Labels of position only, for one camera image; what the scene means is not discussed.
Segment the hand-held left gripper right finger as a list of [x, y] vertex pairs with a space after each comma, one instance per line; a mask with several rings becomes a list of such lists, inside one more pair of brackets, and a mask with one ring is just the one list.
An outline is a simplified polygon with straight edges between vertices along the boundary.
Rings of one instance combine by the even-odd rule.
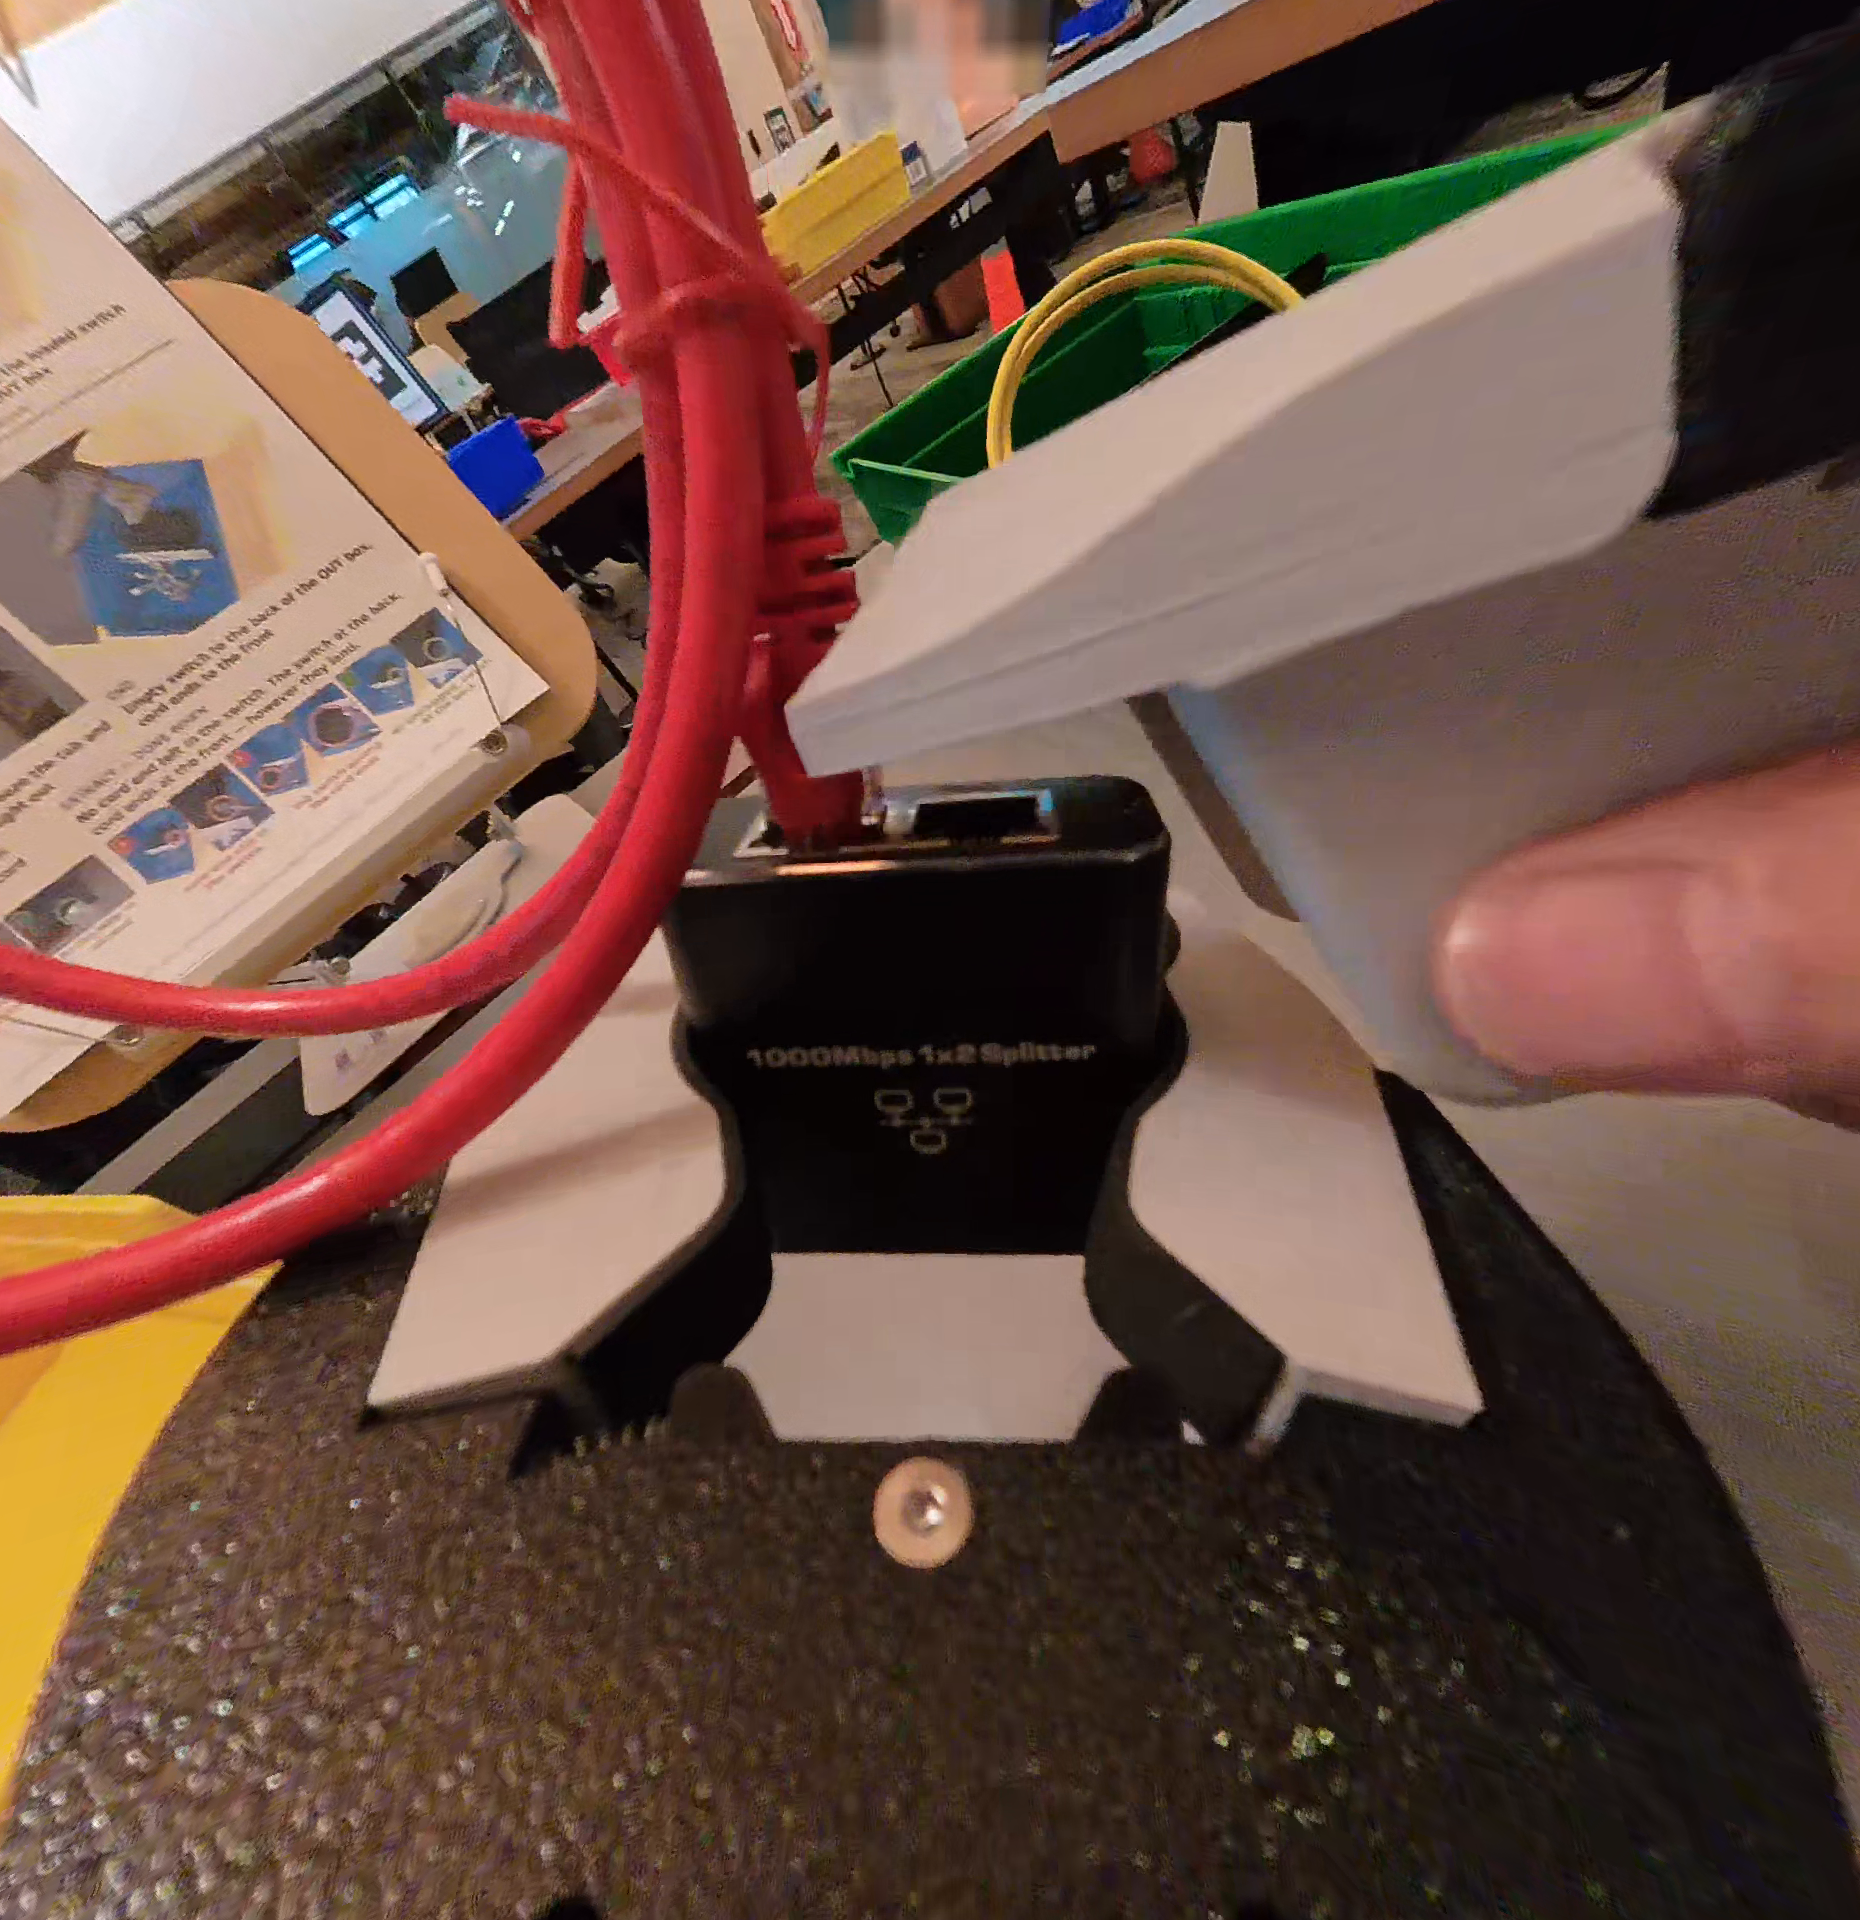
[[1471, 1425], [1484, 1391], [1367, 1051], [1238, 928], [1175, 924], [1166, 1061], [1085, 1232], [1097, 1327], [1207, 1447], [1266, 1451], [1305, 1402]]

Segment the printed instruction sheet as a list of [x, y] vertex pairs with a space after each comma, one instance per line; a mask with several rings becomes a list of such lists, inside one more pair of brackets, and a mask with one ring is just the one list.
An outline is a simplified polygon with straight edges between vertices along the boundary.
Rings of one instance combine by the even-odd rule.
[[272, 973], [547, 696], [301, 422], [0, 117], [0, 1124], [148, 1013], [23, 955]]

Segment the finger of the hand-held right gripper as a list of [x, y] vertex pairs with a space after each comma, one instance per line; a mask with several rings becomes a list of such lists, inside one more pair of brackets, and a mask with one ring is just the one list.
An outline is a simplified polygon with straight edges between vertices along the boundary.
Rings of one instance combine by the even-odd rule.
[[809, 772], [1164, 693], [1382, 1055], [1456, 1037], [1442, 911], [1496, 858], [1860, 738], [1860, 479], [1651, 518], [1707, 108], [1619, 136], [960, 483], [789, 726]]

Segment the stack of yellow bins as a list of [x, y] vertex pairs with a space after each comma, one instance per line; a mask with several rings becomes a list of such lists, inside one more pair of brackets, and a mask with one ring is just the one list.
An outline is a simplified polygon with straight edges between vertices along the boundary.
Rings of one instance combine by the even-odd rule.
[[914, 185], [898, 132], [887, 127], [834, 157], [802, 182], [777, 189], [758, 213], [767, 253], [787, 278], [821, 272], [839, 253], [908, 209]]

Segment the wooden display board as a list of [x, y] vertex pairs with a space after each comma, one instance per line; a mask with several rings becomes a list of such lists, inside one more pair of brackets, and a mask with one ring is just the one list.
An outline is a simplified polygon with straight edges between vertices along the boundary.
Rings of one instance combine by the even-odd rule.
[[[445, 803], [443, 818], [420, 830], [417, 845], [399, 852], [389, 877], [380, 877], [376, 882], [351, 881], [320, 899], [315, 909], [319, 936], [306, 941], [301, 931], [291, 931], [287, 938], [290, 959], [272, 973], [243, 972], [234, 982], [218, 980], [207, 987], [258, 987], [302, 959], [353, 909], [366, 905], [371, 897], [415, 868], [453, 828], [479, 815], [516, 779], [557, 753], [578, 732], [595, 700], [595, 658], [581, 619], [518, 543], [459, 485], [443, 454], [412, 427], [405, 427], [389, 403], [374, 397], [363, 376], [345, 369], [340, 354], [322, 340], [315, 324], [266, 297], [236, 297], [236, 305], [245, 313], [236, 331], [250, 347], [260, 347], [263, 358], [255, 366], [236, 354], [234, 358], [403, 533], [449, 540], [452, 586], [479, 611], [498, 636], [533, 662], [537, 675], [549, 682], [549, 693], [533, 712], [483, 738], [484, 765], [473, 782], [476, 792]], [[39, 1011], [57, 1013], [54, 987], [28, 977], [30, 961], [39, 959], [23, 955], [13, 963], [9, 992], [35, 1002]], [[177, 980], [155, 982], [207, 988]], [[129, 1029], [138, 1034], [184, 1029], [178, 1013], [148, 1015], [155, 1019], [152, 1027]], [[26, 1109], [10, 1114], [0, 1129], [57, 1127], [75, 1118], [90, 1118], [127, 1097], [127, 1091], [150, 1069], [101, 1060], [108, 1048], [107, 1037], [101, 1047], [57, 1076], [49, 1088], [30, 1097]]]

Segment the black framed tag sign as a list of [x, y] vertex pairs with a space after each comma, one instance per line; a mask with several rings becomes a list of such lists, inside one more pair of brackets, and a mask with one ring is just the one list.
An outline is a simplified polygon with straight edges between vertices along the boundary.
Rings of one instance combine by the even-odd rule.
[[366, 286], [333, 275], [302, 295], [297, 309], [319, 325], [413, 432], [427, 434], [452, 417], [452, 407], [376, 317]]

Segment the grey wood-edged table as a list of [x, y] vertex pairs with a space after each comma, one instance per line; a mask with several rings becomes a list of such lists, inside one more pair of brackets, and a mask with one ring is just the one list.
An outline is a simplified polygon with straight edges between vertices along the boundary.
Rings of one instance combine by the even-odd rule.
[[1195, 3], [1110, 42], [1044, 89], [1061, 161], [1204, 108], [1230, 93], [1426, 11], [1428, 3]]

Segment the long wood-edged work table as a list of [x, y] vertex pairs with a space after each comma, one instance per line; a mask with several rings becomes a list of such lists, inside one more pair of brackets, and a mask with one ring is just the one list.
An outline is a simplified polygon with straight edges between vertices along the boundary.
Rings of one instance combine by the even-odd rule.
[[[1058, 170], [1047, 121], [1040, 97], [1005, 112], [966, 139], [961, 157], [903, 209], [791, 283], [791, 295], [827, 324], [829, 363], [869, 347], [928, 302], [944, 278], [1031, 216]], [[541, 483], [504, 528], [518, 543], [533, 543], [642, 452], [636, 399], [619, 387], [601, 390], [590, 406], [575, 407], [569, 427], [537, 454]]]

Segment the yellow plastic bin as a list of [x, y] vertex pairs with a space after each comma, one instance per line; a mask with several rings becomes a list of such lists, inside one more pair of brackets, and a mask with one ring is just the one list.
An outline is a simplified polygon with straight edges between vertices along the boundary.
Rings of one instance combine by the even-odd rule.
[[0, 1819], [72, 1598], [146, 1453], [275, 1276], [0, 1358]]

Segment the white board stand base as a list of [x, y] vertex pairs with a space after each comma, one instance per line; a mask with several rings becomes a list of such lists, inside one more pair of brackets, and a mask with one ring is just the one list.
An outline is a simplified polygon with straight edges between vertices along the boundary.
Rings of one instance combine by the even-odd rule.
[[[593, 815], [575, 799], [550, 796], [531, 805], [516, 822], [494, 828], [483, 850], [438, 881], [349, 961], [347, 982], [396, 977], [459, 951], [531, 900], [581, 847], [593, 822]], [[347, 1105], [447, 1023], [447, 1013], [433, 1013], [340, 1035], [302, 1037], [299, 1043], [302, 1113], [315, 1119], [340, 1118]]]

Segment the blue plastic bin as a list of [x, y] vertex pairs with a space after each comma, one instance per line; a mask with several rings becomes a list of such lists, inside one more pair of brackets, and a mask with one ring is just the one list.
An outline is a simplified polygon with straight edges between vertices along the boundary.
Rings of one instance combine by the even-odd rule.
[[491, 421], [452, 445], [447, 464], [496, 521], [511, 521], [547, 485], [535, 440], [516, 417]]

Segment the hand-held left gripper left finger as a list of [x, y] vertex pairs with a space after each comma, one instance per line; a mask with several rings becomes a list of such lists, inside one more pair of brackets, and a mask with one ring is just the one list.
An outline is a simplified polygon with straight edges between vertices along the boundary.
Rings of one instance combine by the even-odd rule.
[[668, 961], [636, 961], [557, 1064], [449, 1164], [369, 1421], [529, 1398], [642, 1426], [763, 1317], [772, 1236]]

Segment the green plastic bin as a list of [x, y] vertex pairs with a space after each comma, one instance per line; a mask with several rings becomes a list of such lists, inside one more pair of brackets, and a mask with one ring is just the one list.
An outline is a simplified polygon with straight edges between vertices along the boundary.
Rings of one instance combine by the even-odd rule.
[[[1206, 223], [1191, 236], [1243, 253], [1312, 295], [1617, 138], [1617, 127], [1546, 138]], [[1249, 302], [1207, 286], [1155, 286], [1100, 303], [1040, 350], [1016, 394], [1013, 448], [1126, 397], [1247, 309]], [[832, 455], [883, 540], [906, 537], [940, 491], [985, 471], [1005, 350], [1002, 338], [980, 347]]]

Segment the black ethernet splitter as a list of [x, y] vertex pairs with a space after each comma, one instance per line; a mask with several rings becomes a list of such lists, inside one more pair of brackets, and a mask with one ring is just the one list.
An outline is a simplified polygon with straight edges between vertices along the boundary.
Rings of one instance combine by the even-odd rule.
[[718, 807], [663, 936], [772, 1252], [1084, 1251], [1167, 1044], [1170, 852], [1110, 774], [906, 785], [840, 847]]

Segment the person's right hand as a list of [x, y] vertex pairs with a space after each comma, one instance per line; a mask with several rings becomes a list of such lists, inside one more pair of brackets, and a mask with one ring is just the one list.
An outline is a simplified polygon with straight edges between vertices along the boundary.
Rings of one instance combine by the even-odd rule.
[[1860, 742], [1512, 853], [1431, 967], [1454, 1030], [1520, 1079], [1860, 1132]]

